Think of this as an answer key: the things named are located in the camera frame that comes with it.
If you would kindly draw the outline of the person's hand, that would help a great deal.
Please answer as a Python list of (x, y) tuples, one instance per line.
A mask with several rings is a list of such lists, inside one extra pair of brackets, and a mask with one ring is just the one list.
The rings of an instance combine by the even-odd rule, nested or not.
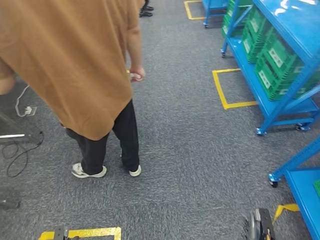
[(143, 81), (145, 77), (145, 74), (146, 74), (145, 70), (143, 67), (140, 67), (137, 69), (134, 69), (131, 67), (129, 70), (130, 80), (132, 83)]

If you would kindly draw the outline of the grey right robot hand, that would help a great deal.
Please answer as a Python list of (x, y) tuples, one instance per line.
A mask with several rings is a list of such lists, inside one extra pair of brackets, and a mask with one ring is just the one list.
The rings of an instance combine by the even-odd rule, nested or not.
[(260, 238), (260, 214), (256, 208), (245, 218), (244, 240), (259, 240)]

